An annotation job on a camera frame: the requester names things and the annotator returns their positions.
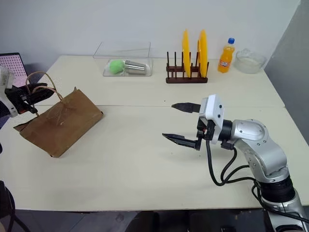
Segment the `clear glass bowl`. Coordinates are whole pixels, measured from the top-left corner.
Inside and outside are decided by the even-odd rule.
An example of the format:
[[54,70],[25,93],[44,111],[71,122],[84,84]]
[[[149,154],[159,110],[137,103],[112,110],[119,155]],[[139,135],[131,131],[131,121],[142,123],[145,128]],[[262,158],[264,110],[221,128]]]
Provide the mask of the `clear glass bowl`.
[[257,73],[265,64],[266,58],[245,48],[236,53],[234,66],[243,73]]

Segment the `white table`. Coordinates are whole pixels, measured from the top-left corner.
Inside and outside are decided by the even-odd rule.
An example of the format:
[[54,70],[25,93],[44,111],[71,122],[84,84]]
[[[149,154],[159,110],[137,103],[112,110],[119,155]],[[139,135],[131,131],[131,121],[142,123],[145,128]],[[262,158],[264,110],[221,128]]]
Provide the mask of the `white table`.
[[[39,112],[49,106],[38,106]],[[34,116],[10,119],[0,130],[0,179],[14,195],[16,208],[97,211],[259,207],[251,181],[223,187],[212,183],[205,146],[200,152],[178,146],[161,134],[194,139],[197,114],[169,107],[100,106],[104,118],[62,157],[22,138],[12,127]],[[303,204],[309,204],[309,148],[282,107],[227,107],[225,118],[262,121],[284,150]],[[212,146],[219,171],[232,152]],[[241,152],[233,167],[245,164]],[[235,177],[251,175],[242,170]]]
[[[100,59],[100,65],[107,61]],[[257,74],[244,74],[232,65],[228,73],[222,74],[217,71],[218,61],[210,60],[208,83],[166,84],[166,62],[165,58],[154,59],[152,76],[107,77],[102,75],[92,57],[61,56],[48,74],[63,96],[76,86],[96,105],[171,106],[177,102],[200,103],[202,98],[218,93],[225,106],[284,107],[263,70]],[[38,105],[51,105],[57,101],[54,95]]]

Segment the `orange soda bottle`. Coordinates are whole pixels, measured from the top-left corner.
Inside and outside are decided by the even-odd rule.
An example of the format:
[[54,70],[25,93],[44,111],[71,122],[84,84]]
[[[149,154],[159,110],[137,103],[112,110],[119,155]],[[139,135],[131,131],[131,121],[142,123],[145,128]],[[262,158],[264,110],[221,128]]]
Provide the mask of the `orange soda bottle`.
[[230,68],[233,59],[233,52],[235,51],[234,41],[234,38],[228,38],[228,44],[223,48],[223,53],[218,64],[219,72],[225,73]]

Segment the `yellow plate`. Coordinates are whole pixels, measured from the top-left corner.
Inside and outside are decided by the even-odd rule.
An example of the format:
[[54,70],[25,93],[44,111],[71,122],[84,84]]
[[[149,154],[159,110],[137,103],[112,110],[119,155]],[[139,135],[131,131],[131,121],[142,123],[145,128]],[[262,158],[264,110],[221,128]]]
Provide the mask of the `yellow plate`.
[[197,41],[197,51],[198,51],[198,62],[201,64],[200,71],[201,76],[206,77],[207,73],[207,63],[208,63],[208,57],[207,57],[207,37],[205,30],[202,30],[199,39]]
[[189,36],[188,31],[185,30],[183,32],[183,64],[184,64],[184,70],[188,77],[190,77],[191,73],[191,66],[190,66],[190,48],[189,48]]

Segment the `brown paper bag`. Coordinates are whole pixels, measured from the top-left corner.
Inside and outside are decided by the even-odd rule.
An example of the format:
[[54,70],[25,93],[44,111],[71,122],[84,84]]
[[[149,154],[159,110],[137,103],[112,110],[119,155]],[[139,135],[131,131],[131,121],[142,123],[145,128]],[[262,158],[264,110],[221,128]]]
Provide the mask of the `brown paper bag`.
[[90,99],[75,89],[40,116],[14,128],[50,156],[60,157],[102,117]]

